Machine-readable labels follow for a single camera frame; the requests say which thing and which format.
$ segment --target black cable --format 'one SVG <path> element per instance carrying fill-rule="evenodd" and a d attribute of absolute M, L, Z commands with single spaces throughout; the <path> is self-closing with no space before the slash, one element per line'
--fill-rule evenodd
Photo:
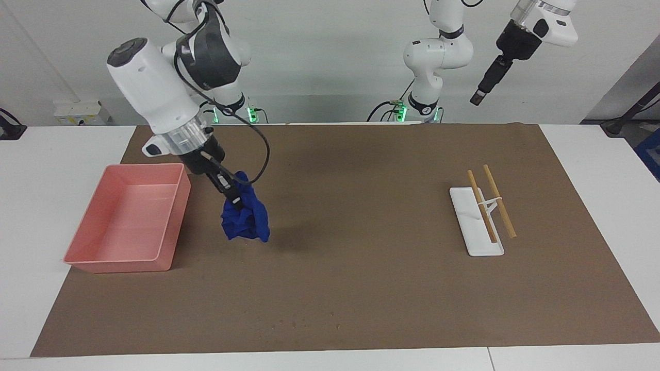
<path fill-rule="evenodd" d="M 239 179 L 239 178 L 237 178 L 236 175 L 235 175 L 234 173 L 232 173 L 231 171 L 227 170 L 227 168 L 225 168 L 225 167 L 220 163 L 220 161 L 216 160 L 216 159 L 215 159 L 213 156 L 211 156 L 211 154 L 208 153 L 207 151 L 202 150 L 202 152 L 206 154 L 206 156 L 204 156 L 204 157 L 207 158 L 207 159 L 211 162 L 211 164 L 214 164 L 214 165 L 220 170 L 221 173 L 224 172 L 224 173 L 226 173 L 226 174 L 229 174 L 229 176 L 230 176 L 233 180 L 235 180 L 235 181 L 238 182 L 238 183 L 241 183 L 241 184 L 244 185 L 244 186 L 249 186 L 249 185 L 251 184 L 250 182 L 246 182 L 246 181 L 244 181 L 243 179 Z M 207 174 L 207 176 L 208 176 L 211 180 L 213 180 L 213 177 L 212 177 L 211 175 Z M 223 186 L 221 183 L 218 183 L 218 184 L 220 185 L 220 187 L 217 187 L 217 186 L 216 186 L 216 188 L 218 188 L 218 190 L 220 191 L 220 193 L 224 193 L 224 190 L 222 190 L 222 189 L 224 189 L 224 186 Z"/>
<path fill-rule="evenodd" d="M 183 31 L 181 28 L 178 28 L 178 27 L 176 26 L 176 24 L 170 22 L 170 18 L 172 17 L 172 15 L 173 15 L 174 12 L 176 11 L 176 9 L 179 7 L 179 5 L 181 5 L 184 1 L 185 1 L 185 0 L 178 0 L 178 1 L 174 4 L 174 6 L 172 7 L 172 10 L 170 10 L 170 14 L 168 14 L 167 18 L 164 19 L 163 22 L 165 22 L 165 23 L 169 24 L 170 26 L 176 28 L 177 31 L 179 31 L 179 32 L 181 32 L 182 34 L 185 35 L 185 31 Z M 151 7 L 149 7 L 149 5 L 147 4 L 147 1 L 146 1 L 146 0 L 140 0 L 140 2 L 142 3 L 142 5 L 146 6 L 147 9 L 149 9 L 152 13 L 155 14 L 155 12 L 153 11 L 153 9 L 151 9 Z"/>
<path fill-rule="evenodd" d="M 656 100 L 655 102 L 649 104 L 648 106 L 644 107 L 644 109 L 641 110 L 641 111 L 639 111 L 638 114 L 640 114 L 640 113 L 642 113 L 642 112 L 644 112 L 644 111 L 646 111 L 646 110 L 650 110 L 653 106 L 655 106 L 656 104 L 658 104 L 658 102 L 660 102 L 660 98 L 658 98 L 658 100 Z"/>
<path fill-rule="evenodd" d="M 178 0 L 174 5 L 172 6 L 172 9 L 170 9 L 170 12 L 167 14 L 167 18 L 165 18 L 165 22 L 169 23 L 170 19 L 172 19 L 172 16 L 174 15 L 174 12 L 176 12 L 176 9 L 181 5 L 184 1 L 186 0 Z"/>
<path fill-rule="evenodd" d="M 389 114 L 389 118 L 391 118 L 392 114 L 396 114 L 396 113 L 397 113 L 396 110 L 389 110 L 380 117 L 380 121 L 383 121 L 383 119 L 385 119 L 385 115 Z"/>
<path fill-rule="evenodd" d="M 403 100 L 403 97 L 406 96 L 406 93 L 408 92 L 408 90 L 410 90 L 413 83 L 414 83 L 414 79 L 412 79 L 411 83 L 408 84 L 408 87 L 406 88 L 406 90 L 403 91 L 403 94 L 399 97 L 399 100 Z M 389 121 L 391 118 L 392 118 L 392 114 L 389 114 L 389 116 L 387 117 L 387 120 Z"/>
<path fill-rule="evenodd" d="M 263 115 L 266 117 L 266 123 L 270 123 L 270 121 L 268 121 L 268 114 L 266 113 L 266 110 L 263 108 L 255 108 L 254 112 L 263 112 Z"/>
<path fill-rule="evenodd" d="M 474 8 L 474 7 L 478 7 L 479 5 L 481 5 L 481 3 L 484 2 L 484 0 L 479 0 L 474 4 L 468 4 L 468 3 L 465 2 L 465 0 L 461 0 L 461 2 L 463 3 L 463 5 L 465 5 L 468 8 Z"/>
<path fill-rule="evenodd" d="M 0 108 L 0 112 L 2 112 L 2 113 L 4 113 L 5 115 L 7 115 L 8 118 L 11 118 L 12 120 L 16 121 L 17 124 L 22 125 L 22 124 L 20 123 L 20 121 L 16 118 L 16 116 L 10 114 L 9 111 L 7 111 L 6 109 L 4 109 L 4 108 Z"/>
<path fill-rule="evenodd" d="M 644 111 L 646 111 L 646 110 L 650 110 L 653 106 L 655 106 L 655 105 L 658 104 L 658 103 L 660 103 L 660 98 L 658 98 L 655 102 L 649 104 L 648 106 L 644 107 L 644 109 L 640 110 L 637 114 L 640 114 L 640 113 L 642 113 L 642 112 L 644 112 Z M 611 121 L 616 121 L 616 120 L 618 120 L 618 119 L 622 119 L 622 118 L 623 118 L 623 116 L 619 116 L 619 117 L 617 117 L 617 118 L 613 118 L 613 119 L 606 119 L 605 121 L 601 121 L 601 122 L 599 123 L 599 125 L 602 125 L 602 124 L 604 124 L 604 123 L 608 123 L 608 122 L 611 122 Z"/>
<path fill-rule="evenodd" d="M 220 17 L 222 16 L 222 15 L 220 14 L 220 11 L 219 11 L 216 7 L 214 7 L 212 4 L 210 4 L 208 1 L 202 1 L 201 3 L 205 3 L 205 4 L 207 5 L 207 14 L 205 15 L 204 19 L 203 19 L 202 22 L 199 24 L 199 26 L 195 27 L 195 29 L 194 29 L 190 34 L 188 34 L 188 35 L 186 36 L 186 38 L 187 38 L 188 40 L 189 40 L 189 39 L 190 39 L 190 38 L 191 38 L 191 37 L 192 37 L 197 31 L 199 31 L 204 25 L 206 25 L 206 23 L 209 21 L 209 17 L 210 17 L 210 16 L 209 16 L 209 12 L 208 12 L 209 5 L 211 5 L 211 8 L 212 8 L 216 13 L 218 13 L 218 16 L 220 16 Z M 261 176 L 263 175 L 263 173 L 266 171 L 266 168 L 268 167 L 268 163 L 269 163 L 269 161 L 270 161 L 270 159 L 271 159 L 271 144 L 268 142 L 268 138 L 266 138 L 266 136 L 261 132 L 261 130 L 259 130 L 256 126 L 252 125 L 250 122 L 246 121 L 244 118 L 242 118 L 242 117 L 240 117 L 239 115 L 237 115 L 237 114 L 236 114 L 231 108 L 229 108 L 228 106 L 225 106 L 224 104 L 220 104 L 220 103 L 216 102 L 215 100 L 209 98 L 206 94 L 204 94 L 204 93 L 201 92 L 197 87 L 195 87 L 193 84 L 191 84 L 191 83 L 190 83 L 190 82 L 189 82 L 189 81 L 183 76 L 183 74 L 181 73 L 181 69 L 179 68 L 179 60 L 180 60 L 180 57 L 179 57 L 179 51 L 176 50 L 176 51 L 174 52 L 174 69 L 176 70 L 177 75 L 179 75 L 179 78 L 180 78 L 180 79 L 181 79 L 181 80 L 182 80 L 182 81 L 183 81 L 183 82 L 184 82 L 184 83 L 185 83 L 190 89 L 192 89 L 192 91 L 194 91 L 194 92 L 196 92 L 197 94 L 199 94 L 199 95 L 200 95 L 202 98 L 204 98 L 207 102 L 210 102 L 212 105 L 216 106 L 216 107 L 217 107 L 217 108 L 218 108 L 223 114 L 229 114 L 229 115 L 231 115 L 231 116 L 234 116 L 236 119 L 238 119 L 238 121 L 240 121 L 240 122 L 246 124 L 250 129 L 254 130 L 254 131 L 255 131 L 255 132 L 261 137 L 261 139 L 263 140 L 263 143 L 264 143 L 264 145 L 266 146 L 266 158 L 265 158 L 265 160 L 263 161 L 263 165 L 261 166 L 261 169 L 260 169 L 259 173 L 257 174 L 256 177 L 254 177 L 254 179 L 252 179 L 252 180 L 250 180 L 250 181 L 248 181 L 248 182 L 245 182 L 245 181 L 239 179 L 238 177 L 236 177 L 236 175 L 235 175 L 234 173 L 229 172 L 228 170 L 224 169 L 224 168 L 222 167 L 222 165 L 219 166 L 220 169 L 224 169 L 224 171 L 226 171 L 227 174 L 229 174 L 229 175 L 232 177 L 232 179 L 233 179 L 234 181 L 238 182 L 238 183 L 244 184 L 244 185 L 246 185 L 246 186 L 256 183 L 256 181 L 259 180 L 259 178 L 261 178 Z"/>
<path fill-rule="evenodd" d="M 374 115 L 376 111 L 378 111 L 378 108 L 381 108 L 382 106 L 386 106 L 388 104 L 391 104 L 389 101 L 382 102 L 381 104 L 377 105 L 374 110 L 372 110 L 372 113 L 369 114 L 369 117 L 367 118 L 367 122 L 371 121 L 371 117 Z"/>

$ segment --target white stand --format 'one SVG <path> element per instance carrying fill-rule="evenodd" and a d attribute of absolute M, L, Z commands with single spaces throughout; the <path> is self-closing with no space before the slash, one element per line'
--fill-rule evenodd
<path fill-rule="evenodd" d="M 484 194 L 481 192 L 481 188 L 478 190 L 483 199 Z M 458 223 L 461 225 L 463 239 L 467 246 L 467 253 L 470 254 L 470 256 L 504 255 L 504 247 L 502 247 L 500 235 L 497 233 L 492 217 L 490 217 L 492 211 L 497 207 L 497 199 L 501 197 L 496 197 L 483 202 L 483 205 L 486 206 L 488 222 L 492 226 L 493 231 L 495 231 L 497 243 L 494 244 L 490 241 L 490 237 L 488 236 L 488 230 L 481 217 L 479 204 L 475 199 L 475 194 L 472 192 L 472 188 L 454 187 L 449 189 L 449 195 L 451 196 L 451 202 L 456 210 Z"/>

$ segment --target green indicator light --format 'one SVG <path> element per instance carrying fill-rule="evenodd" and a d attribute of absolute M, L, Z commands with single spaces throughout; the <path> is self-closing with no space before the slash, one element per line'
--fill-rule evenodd
<path fill-rule="evenodd" d="M 404 122 L 406 120 L 406 114 L 408 113 L 408 108 L 406 106 L 401 106 L 399 112 L 397 113 L 397 121 Z"/>
<path fill-rule="evenodd" d="M 257 116 L 257 112 L 254 112 L 254 109 L 252 109 L 250 107 L 247 108 L 247 116 L 249 117 L 249 122 L 250 123 L 259 122 L 259 116 Z"/>

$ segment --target white wall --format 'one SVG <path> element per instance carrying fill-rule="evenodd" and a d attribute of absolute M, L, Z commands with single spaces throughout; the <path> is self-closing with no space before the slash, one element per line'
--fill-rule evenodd
<path fill-rule="evenodd" d="M 625 114 L 653 85 L 660 81 L 660 36 L 630 66 L 630 69 L 589 112 L 589 119 L 610 119 Z M 660 119 L 660 104 L 636 119 Z"/>
<path fill-rule="evenodd" d="M 138 0 L 5 2 L 78 96 L 100 99 L 118 123 L 143 122 L 114 86 L 105 59 L 130 38 L 165 44 L 177 37 L 175 30 Z M 660 33 L 657 0 L 582 0 L 573 13 L 578 45 L 543 45 L 473 107 L 469 98 L 498 54 L 495 40 L 515 2 L 485 0 L 467 9 L 475 58 L 444 73 L 446 121 L 578 123 Z M 271 121 L 366 119 L 411 80 L 405 44 L 437 34 L 422 0 L 226 0 L 221 9 L 232 32 L 252 46 L 253 62 L 240 80 Z M 0 40 L 0 104 L 28 125 L 54 123 L 53 86 L 20 56 L 21 45 L 10 34 L 2 32 Z"/>

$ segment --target robotic arm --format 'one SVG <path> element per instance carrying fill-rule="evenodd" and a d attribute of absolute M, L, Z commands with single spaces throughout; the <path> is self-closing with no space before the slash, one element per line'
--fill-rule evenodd
<path fill-rule="evenodd" d="M 577 0 L 519 0 L 511 20 L 497 40 L 502 51 L 486 71 L 470 102 L 481 104 L 513 65 L 514 59 L 528 60 L 542 42 L 570 47 L 578 34 L 569 14 Z"/>
<path fill-rule="evenodd" d="M 147 2 L 150 9 L 159 9 L 159 2 Z M 215 3 L 208 0 L 177 1 L 173 7 L 171 1 L 169 3 L 170 13 L 179 18 L 166 16 L 165 19 L 189 24 L 191 21 L 186 17 L 192 12 L 197 26 L 163 50 L 146 38 L 129 40 L 110 54 L 108 70 L 123 95 L 148 121 L 154 133 L 144 145 L 143 153 L 149 157 L 179 156 L 194 174 L 206 174 L 217 190 L 235 208 L 241 209 L 243 204 L 236 182 L 246 183 L 221 164 L 225 153 L 199 106 L 188 95 L 184 83 L 220 108 L 223 114 L 235 116 L 260 133 L 238 115 L 246 99 L 236 84 L 236 78 L 241 67 L 249 63 L 249 53 L 230 38 L 229 29 Z M 182 9 L 181 14 L 177 13 L 178 9 Z M 202 90 L 211 92 L 213 97 Z M 238 96 L 238 101 L 219 102 L 229 96 Z M 267 161 L 250 184 L 262 175 Z"/>
<path fill-rule="evenodd" d="M 411 93 L 406 99 L 410 116 L 432 121 L 442 90 L 440 71 L 467 66 L 474 49 L 464 35 L 461 0 L 431 0 L 429 20 L 440 30 L 438 38 L 416 40 L 405 48 L 403 61 L 414 73 Z"/>
<path fill-rule="evenodd" d="M 230 37 L 229 27 L 217 8 L 217 4 L 224 0 L 140 1 L 164 22 L 174 23 L 173 26 L 190 35 L 162 48 L 163 54 L 173 63 L 177 52 L 185 59 L 180 68 L 187 73 L 184 73 L 187 80 L 192 80 L 197 88 L 207 92 L 216 102 L 230 107 L 241 118 L 257 121 L 250 98 L 236 81 L 238 73 L 235 72 L 236 66 L 240 70 L 250 63 L 251 51 L 248 43 Z M 187 39 L 188 46 L 184 45 L 184 39 Z M 228 112 L 221 114 L 223 123 L 237 121 Z"/>

